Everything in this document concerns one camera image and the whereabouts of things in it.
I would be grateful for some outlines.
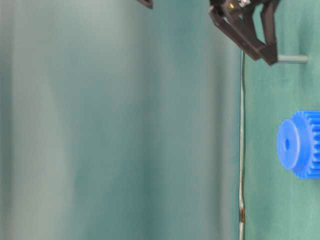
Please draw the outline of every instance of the gear teeth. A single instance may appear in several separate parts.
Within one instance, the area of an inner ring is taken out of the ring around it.
[[[313,134],[311,163],[307,166],[308,178],[320,178],[320,112],[305,111],[304,116]]]

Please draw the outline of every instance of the green cloth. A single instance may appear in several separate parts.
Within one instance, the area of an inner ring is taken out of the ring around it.
[[[320,4],[282,0],[276,11],[280,54],[306,54],[308,64],[245,61],[245,239],[319,239],[320,180],[298,179],[277,156],[276,136],[298,110],[320,110]],[[259,36],[262,28],[255,15]]]

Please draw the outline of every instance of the metal rod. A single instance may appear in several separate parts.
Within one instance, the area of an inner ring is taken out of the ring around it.
[[[245,53],[241,51],[240,90],[240,173],[239,173],[239,240],[245,236],[244,165],[245,165]]]
[[[306,55],[278,55],[279,64],[306,64],[308,61]]]

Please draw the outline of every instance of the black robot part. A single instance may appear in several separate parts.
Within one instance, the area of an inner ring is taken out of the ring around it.
[[[152,0],[138,0],[153,8]],[[253,60],[263,58],[269,65],[278,61],[275,11],[280,0],[210,0],[213,23]],[[263,4],[261,21],[264,41],[258,39],[253,20],[256,6]]]
[[[152,2],[152,0],[138,0],[138,2],[142,3],[143,5],[145,5],[149,9],[154,8],[154,3]]]

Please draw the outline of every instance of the blue gear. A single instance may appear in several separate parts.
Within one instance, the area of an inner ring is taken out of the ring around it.
[[[320,179],[320,111],[298,111],[284,120],[276,145],[285,169],[301,179]]]

